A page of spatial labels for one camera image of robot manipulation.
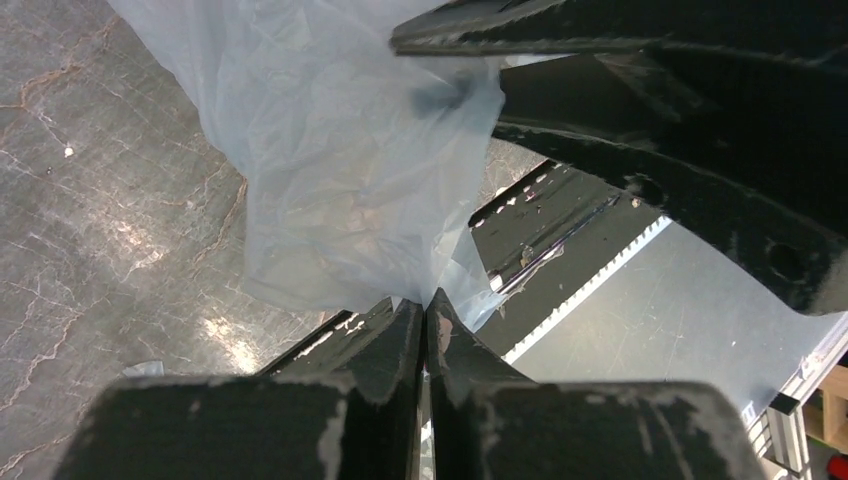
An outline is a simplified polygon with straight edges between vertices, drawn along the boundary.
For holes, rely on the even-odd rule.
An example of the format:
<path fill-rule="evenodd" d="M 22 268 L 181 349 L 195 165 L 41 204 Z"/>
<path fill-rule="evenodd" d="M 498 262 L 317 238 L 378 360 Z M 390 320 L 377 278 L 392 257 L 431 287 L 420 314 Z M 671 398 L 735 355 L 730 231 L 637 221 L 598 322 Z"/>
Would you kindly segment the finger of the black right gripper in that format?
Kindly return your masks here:
<path fill-rule="evenodd" d="M 398 25 L 399 55 L 643 48 L 821 57 L 847 44 L 844 1 L 454 1 Z"/>

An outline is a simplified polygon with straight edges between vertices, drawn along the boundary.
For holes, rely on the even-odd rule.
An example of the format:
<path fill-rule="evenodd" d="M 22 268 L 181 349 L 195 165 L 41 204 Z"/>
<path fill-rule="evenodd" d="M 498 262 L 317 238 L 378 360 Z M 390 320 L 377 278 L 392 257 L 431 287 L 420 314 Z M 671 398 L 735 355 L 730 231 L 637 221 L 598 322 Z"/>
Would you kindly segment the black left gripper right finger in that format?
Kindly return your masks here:
<path fill-rule="evenodd" d="M 533 381 L 463 324 L 442 288 L 426 308 L 425 338 L 436 477 L 490 479 L 488 454 L 500 440 L 494 396 Z"/>

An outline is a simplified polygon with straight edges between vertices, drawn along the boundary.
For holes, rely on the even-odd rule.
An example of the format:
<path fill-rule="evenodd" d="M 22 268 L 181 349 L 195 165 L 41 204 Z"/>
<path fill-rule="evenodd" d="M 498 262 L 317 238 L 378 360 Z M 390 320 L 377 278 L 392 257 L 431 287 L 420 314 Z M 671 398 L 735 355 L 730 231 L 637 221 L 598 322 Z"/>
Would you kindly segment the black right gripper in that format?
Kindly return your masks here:
<path fill-rule="evenodd" d="M 845 310 L 847 44 L 821 57 L 638 50 L 705 103 L 633 154 L 667 212 L 793 310 Z"/>

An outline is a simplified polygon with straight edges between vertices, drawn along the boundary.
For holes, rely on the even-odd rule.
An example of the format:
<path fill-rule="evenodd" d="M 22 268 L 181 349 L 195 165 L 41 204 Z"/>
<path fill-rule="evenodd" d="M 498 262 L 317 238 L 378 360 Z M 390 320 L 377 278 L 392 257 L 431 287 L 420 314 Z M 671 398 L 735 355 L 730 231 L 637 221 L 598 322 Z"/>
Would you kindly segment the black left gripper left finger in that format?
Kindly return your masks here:
<path fill-rule="evenodd" d="M 413 479 L 420 451 L 424 311 L 383 300 L 342 311 L 262 369 L 272 377 L 348 376 L 355 382 L 340 435 L 341 479 Z"/>

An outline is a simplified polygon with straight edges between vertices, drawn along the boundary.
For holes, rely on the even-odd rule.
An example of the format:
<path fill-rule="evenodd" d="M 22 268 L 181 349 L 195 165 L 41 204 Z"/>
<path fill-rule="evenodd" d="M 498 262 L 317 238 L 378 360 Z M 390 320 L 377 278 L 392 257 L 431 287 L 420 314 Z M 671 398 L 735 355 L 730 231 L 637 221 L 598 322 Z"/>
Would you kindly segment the light blue plastic bag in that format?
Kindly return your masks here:
<path fill-rule="evenodd" d="M 432 1 L 116 1 L 248 182 L 245 291 L 363 313 L 443 289 L 470 329 L 500 303 L 468 227 L 503 104 L 496 62 L 404 58 Z"/>

